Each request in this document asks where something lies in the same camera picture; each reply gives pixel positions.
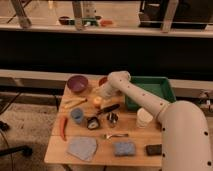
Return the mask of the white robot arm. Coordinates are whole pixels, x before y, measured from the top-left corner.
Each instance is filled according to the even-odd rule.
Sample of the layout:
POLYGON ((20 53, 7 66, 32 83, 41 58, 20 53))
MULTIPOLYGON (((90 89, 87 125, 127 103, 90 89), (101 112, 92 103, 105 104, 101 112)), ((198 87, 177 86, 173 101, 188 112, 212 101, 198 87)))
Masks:
POLYGON ((130 80, 128 71, 111 72, 99 94, 108 99, 121 91, 162 125, 162 171, 213 171, 210 133, 203 111, 189 101, 169 102, 130 80))

